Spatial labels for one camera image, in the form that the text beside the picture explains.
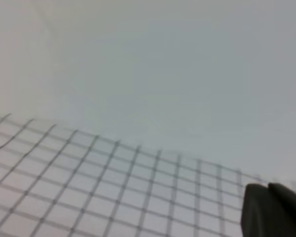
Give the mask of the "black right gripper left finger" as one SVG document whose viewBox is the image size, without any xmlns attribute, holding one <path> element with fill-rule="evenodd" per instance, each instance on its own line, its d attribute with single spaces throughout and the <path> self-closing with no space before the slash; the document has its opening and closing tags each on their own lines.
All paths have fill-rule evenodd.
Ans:
<svg viewBox="0 0 296 237">
<path fill-rule="evenodd" d="M 259 184 L 248 184 L 241 214 L 244 237 L 290 237 L 294 224 L 269 189 Z"/>
</svg>

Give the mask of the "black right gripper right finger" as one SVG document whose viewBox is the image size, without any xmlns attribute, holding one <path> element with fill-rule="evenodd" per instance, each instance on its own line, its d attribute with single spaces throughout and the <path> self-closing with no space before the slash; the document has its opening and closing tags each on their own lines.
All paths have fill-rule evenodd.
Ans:
<svg viewBox="0 0 296 237">
<path fill-rule="evenodd" d="M 296 192 L 280 183 L 269 183 L 268 189 L 279 200 L 285 212 L 296 225 Z"/>
</svg>

